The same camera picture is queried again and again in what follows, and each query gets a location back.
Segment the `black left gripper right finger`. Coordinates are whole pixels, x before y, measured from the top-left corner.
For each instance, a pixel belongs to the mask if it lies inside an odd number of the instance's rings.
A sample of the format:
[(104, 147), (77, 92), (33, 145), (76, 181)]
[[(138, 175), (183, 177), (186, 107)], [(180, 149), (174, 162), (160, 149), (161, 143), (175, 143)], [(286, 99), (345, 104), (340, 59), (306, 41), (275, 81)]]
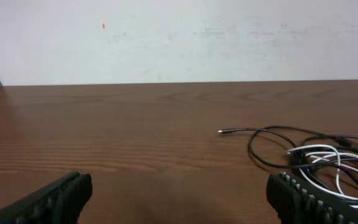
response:
[(291, 173), (269, 175), (266, 197), (282, 224), (358, 224), (358, 209)]

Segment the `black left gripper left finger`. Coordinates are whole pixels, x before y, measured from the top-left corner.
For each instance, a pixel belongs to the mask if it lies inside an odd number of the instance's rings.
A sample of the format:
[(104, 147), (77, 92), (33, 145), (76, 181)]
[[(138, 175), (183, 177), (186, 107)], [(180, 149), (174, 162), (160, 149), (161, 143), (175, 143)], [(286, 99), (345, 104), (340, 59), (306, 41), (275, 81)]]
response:
[(0, 209), (0, 224), (77, 224), (92, 193), (90, 174), (70, 172)]

